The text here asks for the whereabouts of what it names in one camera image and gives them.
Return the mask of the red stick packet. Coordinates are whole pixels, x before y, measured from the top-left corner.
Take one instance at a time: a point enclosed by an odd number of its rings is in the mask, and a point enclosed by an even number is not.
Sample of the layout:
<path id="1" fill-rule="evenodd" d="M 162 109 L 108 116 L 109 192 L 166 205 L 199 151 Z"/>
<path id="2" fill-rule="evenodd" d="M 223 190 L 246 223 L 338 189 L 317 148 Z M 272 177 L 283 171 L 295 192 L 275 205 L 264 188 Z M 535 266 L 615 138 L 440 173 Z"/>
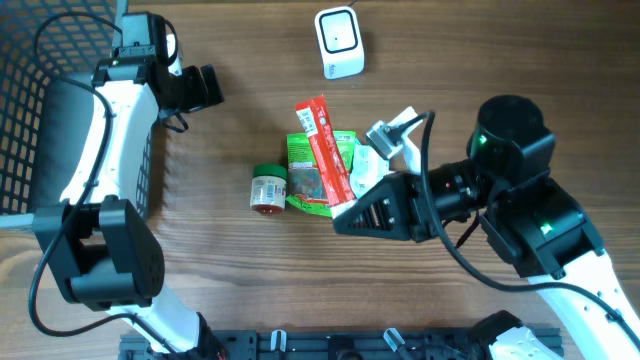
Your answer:
<path id="1" fill-rule="evenodd" d="M 310 143 L 333 219 L 356 202 L 323 95 L 299 102 L 295 112 Z"/>

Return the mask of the mint green wipes pack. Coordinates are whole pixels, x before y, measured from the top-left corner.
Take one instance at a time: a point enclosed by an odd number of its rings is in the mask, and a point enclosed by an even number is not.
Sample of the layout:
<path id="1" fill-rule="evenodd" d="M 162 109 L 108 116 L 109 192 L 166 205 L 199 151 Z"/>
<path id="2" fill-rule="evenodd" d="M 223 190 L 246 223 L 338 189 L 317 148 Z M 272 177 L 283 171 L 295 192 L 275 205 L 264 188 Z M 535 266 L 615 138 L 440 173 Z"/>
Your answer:
<path id="1" fill-rule="evenodd" d="M 371 146 L 362 145 L 356 141 L 349 180 L 357 198 L 361 198 L 391 172 L 388 160 L 380 157 Z"/>

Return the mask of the green gummy candy bag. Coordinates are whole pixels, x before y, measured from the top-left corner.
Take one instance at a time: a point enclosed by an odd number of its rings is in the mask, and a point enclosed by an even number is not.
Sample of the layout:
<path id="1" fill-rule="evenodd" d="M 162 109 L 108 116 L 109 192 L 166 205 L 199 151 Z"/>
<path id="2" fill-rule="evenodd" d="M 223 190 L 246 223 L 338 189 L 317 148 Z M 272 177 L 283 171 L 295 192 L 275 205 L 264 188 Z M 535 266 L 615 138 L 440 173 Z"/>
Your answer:
<path id="1" fill-rule="evenodd" d="M 334 131 L 334 135 L 350 174 L 356 133 L 354 131 Z M 332 218 L 327 195 L 306 134 L 289 134 L 287 136 L 287 151 L 288 188 L 286 201 L 306 213 Z"/>

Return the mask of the green lid spice jar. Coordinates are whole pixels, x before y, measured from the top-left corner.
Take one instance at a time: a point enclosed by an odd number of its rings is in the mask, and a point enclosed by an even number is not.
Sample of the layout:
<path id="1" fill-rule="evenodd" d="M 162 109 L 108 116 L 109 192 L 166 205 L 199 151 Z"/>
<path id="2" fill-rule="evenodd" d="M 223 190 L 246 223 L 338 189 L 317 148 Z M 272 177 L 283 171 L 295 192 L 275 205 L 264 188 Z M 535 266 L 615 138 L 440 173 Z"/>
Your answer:
<path id="1" fill-rule="evenodd" d="M 266 215 L 281 213 L 286 204 L 287 175 L 281 165 L 256 165 L 251 182 L 251 209 Z"/>

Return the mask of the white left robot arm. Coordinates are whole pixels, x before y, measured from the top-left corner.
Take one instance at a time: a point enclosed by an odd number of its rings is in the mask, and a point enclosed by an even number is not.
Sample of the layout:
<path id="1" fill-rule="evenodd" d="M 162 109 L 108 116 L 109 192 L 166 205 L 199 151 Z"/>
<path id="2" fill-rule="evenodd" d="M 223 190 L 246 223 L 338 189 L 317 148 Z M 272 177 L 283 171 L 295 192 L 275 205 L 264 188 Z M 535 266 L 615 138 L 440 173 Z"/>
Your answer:
<path id="1" fill-rule="evenodd" d="M 115 46 L 85 85 L 92 119 L 76 170 L 55 206 L 38 209 L 33 231 L 63 298 L 123 320 L 158 359 L 225 359 L 204 317 L 165 283 L 162 248 L 135 197 L 151 128 L 223 101 L 211 66 L 182 67 L 173 25 L 127 13 Z"/>

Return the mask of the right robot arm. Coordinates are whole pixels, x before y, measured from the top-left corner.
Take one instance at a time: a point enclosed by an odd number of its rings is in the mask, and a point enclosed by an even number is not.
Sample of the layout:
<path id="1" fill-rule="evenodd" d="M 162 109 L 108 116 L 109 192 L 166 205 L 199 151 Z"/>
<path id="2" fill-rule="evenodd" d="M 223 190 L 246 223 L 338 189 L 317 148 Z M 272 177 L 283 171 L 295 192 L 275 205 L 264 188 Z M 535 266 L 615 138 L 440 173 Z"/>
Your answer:
<path id="1" fill-rule="evenodd" d="M 385 176 L 334 218 L 342 235 L 439 239 L 469 275 L 495 290 L 540 295 L 587 359 L 635 359 L 639 318 L 603 239 L 583 207 L 550 175 L 554 134 L 530 99 L 484 102 L 466 158 L 438 168 L 419 154 L 415 173 Z M 446 226 L 481 229 L 520 283 L 492 280 L 465 260 Z"/>

